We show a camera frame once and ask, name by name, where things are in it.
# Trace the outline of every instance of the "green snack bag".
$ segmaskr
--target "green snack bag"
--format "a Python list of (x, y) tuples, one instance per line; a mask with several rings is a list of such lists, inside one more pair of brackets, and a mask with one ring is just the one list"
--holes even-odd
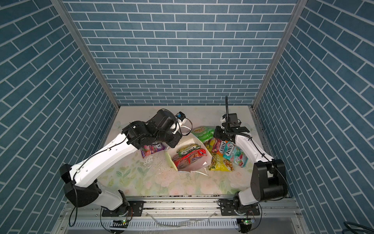
[(192, 130), (192, 134), (194, 134), (201, 142), (205, 142), (213, 138), (214, 128), (208, 126), (198, 127)]
[(178, 153), (179, 156), (183, 156), (183, 155), (191, 153), (195, 149), (200, 149), (200, 146), (197, 145), (197, 144), (190, 144), (190, 145), (183, 146), (182, 148), (180, 148), (177, 151), (177, 153)]

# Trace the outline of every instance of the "aluminum frame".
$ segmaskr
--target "aluminum frame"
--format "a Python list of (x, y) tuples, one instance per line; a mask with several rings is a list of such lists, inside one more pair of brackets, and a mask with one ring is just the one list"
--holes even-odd
[(275, 67), (278, 65), (279, 59), (281, 58), (281, 55), (284, 49), (286, 48), (287, 42), (291, 37), (291, 34), (296, 26), (297, 21), (300, 18), (301, 13), (303, 12), (303, 9), (307, 1), (308, 0), (299, 0), (295, 6), (294, 11), (292, 12), (291, 18), (286, 26), (286, 29), (284, 30), (283, 36), (279, 42), (277, 50), (274, 53), (272, 62), (270, 63), (269, 68), (267, 69), (265, 73), (264, 80), (262, 81), (260, 88), (258, 89), (255, 100), (253, 101), (252, 108), (254, 110), (256, 110), (258, 104), (260, 103), (261, 97), (263, 96), (265, 89), (267, 85), (269, 84), (270, 79), (272, 78)]
[(93, 73), (96, 75), (96, 78), (99, 80), (101, 86), (103, 87), (105, 93), (108, 95), (110, 101), (114, 105), (115, 109), (119, 110), (119, 103), (117, 102), (116, 97), (114, 96), (112, 90), (110, 89), (107, 81), (105, 80), (104, 75), (102, 74), (99, 66), (97, 65), (95, 59), (93, 58), (88, 46), (86, 45), (83, 37), (80, 35), (80, 32), (75, 25), (71, 15), (69, 14), (68, 10), (66, 9), (62, 0), (51, 0), (53, 6), (55, 7), (57, 13), (61, 17), (62, 21), (64, 22), (66, 28), (69, 30), (71, 36), (73, 37), (74, 41), (76, 42), (77, 46), (79, 47), (80, 51), (82, 52), (83, 56), (87, 60), (87, 63), (90, 65)]
[[(215, 219), (222, 218), (243, 218), (246, 216), (232, 215), (222, 216), (217, 203), (219, 199), (232, 199), (233, 195), (212, 195), (212, 196), (177, 196), (177, 197), (128, 197), (129, 201), (144, 201), (143, 213), (140, 217), (133, 217), (133, 220), (149, 220), (150, 215), (157, 220), (185, 220), (185, 219)], [(305, 226), (301, 224), (302, 215), (294, 198), (284, 198), (280, 201), (261, 202), (263, 211), (262, 218), (294, 218), (293, 223), (299, 226), (298, 230), (305, 232)], [(57, 224), (52, 231), (53, 234), (64, 234), (68, 229), (69, 215), (73, 205), (68, 203), (62, 211)], [(77, 222), (85, 222), (98, 219), (100, 207), (88, 205), (79, 208)], [(113, 217), (101, 217), (103, 222), (114, 220)]]

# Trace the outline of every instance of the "black mounting bracket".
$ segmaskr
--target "black mounting bracket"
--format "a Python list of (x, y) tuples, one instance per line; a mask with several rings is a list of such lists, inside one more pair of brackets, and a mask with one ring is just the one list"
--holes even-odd
[[(144, 201), (128, 201), (129, 211), (132, 210), (133, 217), (140, 217), (143, 212)], [(102, 217), (118, 217), (118, 214), (112, 210), (104, 208), (102, 211)]]
[(247, 215), (247, 212), (249, 212), (249, 216), (252, 214), (260, 215), (260, 210), (258, 209), (258, 206), (256, 204), (249, 206), (247, 212), (244, 213), (238, 213), (235, 210), (234, 202), (232, 200), (219, 199), (218, 205), (220, 206), (222, 216)]

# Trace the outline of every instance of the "plastic bag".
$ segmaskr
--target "plastic bag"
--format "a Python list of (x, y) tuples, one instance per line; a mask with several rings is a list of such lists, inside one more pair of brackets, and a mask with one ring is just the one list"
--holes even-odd
[(183, 169), (203, 156), (206, 156), (206, 151), (204, 149), (197, 149), (184, 156), (176, 154), (172, 160), (178, 169)]
[(232, 163), (220, 154), (212, 153), (209, 171), (234, 171)]
[[(177, 153), (178, 149), (180, 149), (180, 148), (182, 148), (186, 145), (190, 145), (190, 144), (200, 145), (200, 147), (201, 147), (200, 149), (204, 149), (205, 152), (206, 152), (206, 155), (201, 157), (200, 159), (196, 160), (194, 163), (188, 165), (187, 167), (185, 167), (183, 169), (178, 169), (175, 166), (175, 163), (173, 162), (172, 158), (174, 157), (174, 155), (178, 155), (178, 153)], [(196, 172), (198, 172), (198, 170), (200, 170), (202, 168), (204, 168), (204, 170), (205, 170), (205, 167), (206, 167), (206, 169), (208, 169), (207, 167), (212, 162), (211, 153), (207, 150), (205, 145), (193, 134), (189, 134), (188, 136), (182, 136), (181, 140), (179, 141), (179, 143), (174, 148), (171, 148), (170, 146), (167, 146), (166, 149), (165, 149), (165, 157), (166, 157), (166, 161), (168, 162), (170, 167), (174, 168), (176, 171), (187, 171), (187, 172), (196, 171)]]
[(143, 146), (140, 151), (141, 151), (141, 156), (143, 158), (151, 155), (151, 154), (154, 154), (156, 152), (159, 152), (161, 150), (164, 150), (165, 149), (165, 146), (161, 143), (155, 143), (155, 144), (151, 144), (151, 145), (145, 145)]
[(233, 149), (235, 148), (235, 145), (234, 143), (232, 142), (227, 142), (226, 145), (225, 145), (225, 149), (224, 149), (224, 152), (223, 152), (223, 157), (227, 160), (230, 160), (231, 162), (233, 161), (231, 159), (232, 155), (231, 155), (231, 152), (233, 151)]
[(200, 146), (198, 144), (190, 144), (190, 145), (183, 146), (182, 148), (180, 148), (177, 151), (177, 153), (179, 154), (179, 156), (183, 156), (183, 155), (191, 153), (195, 149), (200, 149)]
[(201, 142), (206, 142), (213, 138), (214, 128), (202, 126), (192, 130), (194, 134)]
[(221, 147), (221, 144), (223, 143), (224, 141), (220, 140), (220, 139), (217, 139), (217, 138), (212, 138), (206, 142), (204, 142), (204, 145), (205, 147), (207, 148), (207, 150), (211, 153), (219, 153), (220, 152), (220, 147)]
[(240, 167), (245, 167), (248, 161), (248, 158), (244, 152), (232, 142), (226, 144), (223, 157), (231, 162), (235, 162)]

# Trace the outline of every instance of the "yellow snack bag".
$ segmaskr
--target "yellow snack bag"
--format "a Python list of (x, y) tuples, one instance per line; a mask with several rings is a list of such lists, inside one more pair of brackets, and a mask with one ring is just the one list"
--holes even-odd
[(234, 171), (232, 163), (225, 159), (222, 155), (212, 153), (212, 163), (209, 171)]

